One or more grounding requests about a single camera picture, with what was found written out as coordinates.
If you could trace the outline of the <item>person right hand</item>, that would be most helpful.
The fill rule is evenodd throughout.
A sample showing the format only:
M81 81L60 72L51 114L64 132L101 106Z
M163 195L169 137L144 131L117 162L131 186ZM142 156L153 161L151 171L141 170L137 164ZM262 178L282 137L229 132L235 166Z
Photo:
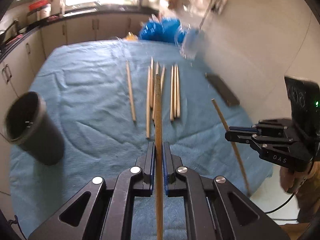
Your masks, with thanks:
M280 185L287 193L297 193L301 185L312 177L311 165L304 172L292 172L288 168L280 168Z

